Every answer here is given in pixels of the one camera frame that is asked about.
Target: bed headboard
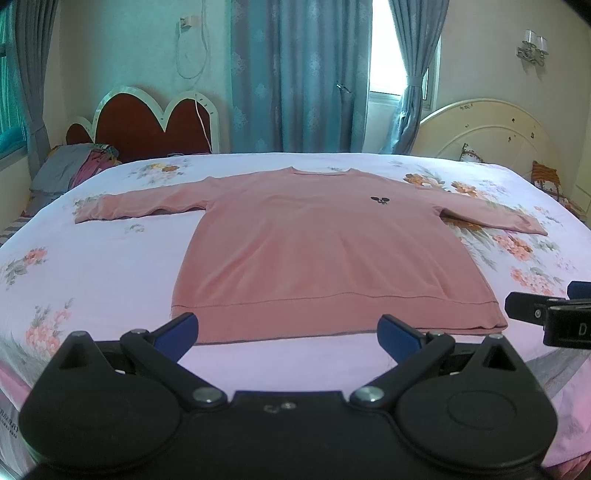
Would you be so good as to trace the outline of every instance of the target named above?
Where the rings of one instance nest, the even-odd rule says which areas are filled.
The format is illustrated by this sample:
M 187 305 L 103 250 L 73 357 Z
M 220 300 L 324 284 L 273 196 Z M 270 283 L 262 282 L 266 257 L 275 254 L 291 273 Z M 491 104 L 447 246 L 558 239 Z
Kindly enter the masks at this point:
M 459 160 L 464 143 L 485 162 L 527 180 L 534 160 L 561 172 L 558 151 L 535 118 L 517 105 L 486 98 L 453 103 L 426 117 L 412 155 Z
M 68 145 L 113 145 L 123 163 L 172 153 L 209 153 L 208 139 L 212 153 L 219 153 L 217 109 L 205 95 L 181 93 L 163 111 L 154 98 L 135 87 L 109 92 L 97 107 L 92 123 L 77 117 L 66 134 Z

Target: metal screw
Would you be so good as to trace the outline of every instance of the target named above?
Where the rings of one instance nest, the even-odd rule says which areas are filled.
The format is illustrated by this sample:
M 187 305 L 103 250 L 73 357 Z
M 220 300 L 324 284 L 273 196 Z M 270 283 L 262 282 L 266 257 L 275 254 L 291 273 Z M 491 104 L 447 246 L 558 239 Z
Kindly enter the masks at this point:
M 222 396 L 223 392 L 215 387 L 199 387 L 193 391 L 193 398 L 203 404 L 215 403 Z
M 353 395 L 355 395 L 362 402 L 373 403 L 378 400 L 381 400 L 384 397 L 385 393 L 381 388 L 372 387 L 371 385 L 369 385 L 367 387 L 358 388 L 357 390 L 355 390 Z

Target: pink sweatshirt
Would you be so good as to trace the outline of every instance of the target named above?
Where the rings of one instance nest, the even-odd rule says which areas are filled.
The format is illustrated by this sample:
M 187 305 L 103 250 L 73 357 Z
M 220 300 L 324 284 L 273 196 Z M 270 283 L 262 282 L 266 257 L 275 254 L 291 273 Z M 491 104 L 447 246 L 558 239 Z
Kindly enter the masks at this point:
M 206 214 L 172 315 L 195 313 L 199 343 L 371 332 L 383 313 L 419 329 L 499 332 L 507 323 L 491 288 L 440 215 L 546 234 L 469 196 L 292 167 L 104 195 L 76 223 L 194 208 Z

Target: wall socket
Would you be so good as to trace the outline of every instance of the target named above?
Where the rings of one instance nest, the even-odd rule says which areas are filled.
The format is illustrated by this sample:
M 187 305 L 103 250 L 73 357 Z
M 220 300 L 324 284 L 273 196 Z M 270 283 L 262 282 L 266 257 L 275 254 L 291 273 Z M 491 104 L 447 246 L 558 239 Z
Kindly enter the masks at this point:
M 181 25 L 181 28 L 198 27 L 199 26 L 199 16 L 198 15 L 187 15 L 185 17 L 181 17 L 180 25 Z

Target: embroidered logo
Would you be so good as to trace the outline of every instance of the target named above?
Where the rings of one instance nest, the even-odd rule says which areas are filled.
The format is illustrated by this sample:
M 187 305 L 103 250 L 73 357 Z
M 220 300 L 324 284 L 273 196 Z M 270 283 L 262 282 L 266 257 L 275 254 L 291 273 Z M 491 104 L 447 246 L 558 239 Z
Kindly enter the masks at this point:
M 387 199 L 386 197 L 371 197 L 372 200 L 375 200 L 378 203 L 381 203 L 382 205 L 387 205 L 388 202 L 390 201 L 390 199 Z

